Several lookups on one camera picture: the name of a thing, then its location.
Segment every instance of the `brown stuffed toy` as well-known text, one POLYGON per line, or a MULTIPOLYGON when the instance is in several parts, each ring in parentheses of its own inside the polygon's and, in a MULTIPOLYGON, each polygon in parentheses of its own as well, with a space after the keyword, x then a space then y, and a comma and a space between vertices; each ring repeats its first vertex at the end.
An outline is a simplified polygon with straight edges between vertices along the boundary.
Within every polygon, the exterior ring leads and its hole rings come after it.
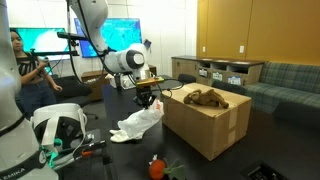
POLYGON ((218 107, 219 104, 221 104, 221 106, 225 109, 229 107, 229 104, 222 98, 222 96, 216 93, 213 89, 210 89, 205 93, 202 93, 200 89, 197 89, 189 93, 183 99, 183 102, 185 104, 190 104, 191 101, 196 104, 205 105, 205 106, 218 107))

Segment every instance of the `couch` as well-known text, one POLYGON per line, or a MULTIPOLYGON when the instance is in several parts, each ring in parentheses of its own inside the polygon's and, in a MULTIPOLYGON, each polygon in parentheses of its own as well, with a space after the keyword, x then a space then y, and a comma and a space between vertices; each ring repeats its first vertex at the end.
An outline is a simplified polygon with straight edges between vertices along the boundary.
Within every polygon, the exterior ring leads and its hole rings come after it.
POLYGON ((267 62, 259 82, 245 88, 252 107, 267 113, 280 102, 320 108, 320 66, 267 62))

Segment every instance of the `woman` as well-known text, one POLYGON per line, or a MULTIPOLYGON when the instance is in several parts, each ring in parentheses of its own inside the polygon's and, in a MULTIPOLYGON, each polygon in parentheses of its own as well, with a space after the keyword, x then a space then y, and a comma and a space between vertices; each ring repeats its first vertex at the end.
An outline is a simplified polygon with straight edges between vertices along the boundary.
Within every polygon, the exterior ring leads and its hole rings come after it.
POLYGON ((56 104, 56 99, 49 87, 49 83, 56 91, 61 91, 62 88, 45 71, 44 67, 47 66, 48 62, 24 52, 22 38, 16 30, 10 29, 10 34, 12 48, 21 75, 20 102, 26 118, 30 119, 36 109, 56 104))

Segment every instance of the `blue screen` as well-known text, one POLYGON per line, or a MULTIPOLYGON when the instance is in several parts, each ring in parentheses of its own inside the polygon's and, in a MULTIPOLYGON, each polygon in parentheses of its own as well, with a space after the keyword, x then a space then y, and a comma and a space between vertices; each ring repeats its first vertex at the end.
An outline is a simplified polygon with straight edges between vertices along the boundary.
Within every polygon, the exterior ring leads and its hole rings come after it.
MULTIPOLYGON (((30 52, 56 52, 69 51, 68 40, 61 39, 57 32, 65 32, 64 28, 14 28, 20 34, 23 41, 23 50, 30 52)), ((69 55, 47 56, 49 60, 69 59, 69 55)))
MULTIPOLYGON (((84 35, 80 21, 74 19, 77 33, 84 35)), ((107 45, 116 51, 127 49, 133 43, 141 43, 140 19, 108 18, 101 26, 101 34, 107 45)), ((88 41, 80 41, 82 57, 97 57, 88 41)))

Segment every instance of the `open cardboard box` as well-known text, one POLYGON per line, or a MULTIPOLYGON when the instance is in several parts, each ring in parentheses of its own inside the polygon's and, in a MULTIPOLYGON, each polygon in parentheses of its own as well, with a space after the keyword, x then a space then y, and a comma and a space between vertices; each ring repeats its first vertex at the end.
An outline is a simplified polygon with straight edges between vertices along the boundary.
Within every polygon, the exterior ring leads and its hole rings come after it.
POLYGON ((163 102, 163 124, 210 161, 246 135, 249 97, 192 83, 173 90, 171 98, 163 98, 163 102), (183 98, 196 89, 202 92, 214 89, 229 103, 229 108, 184 104, 183 98))

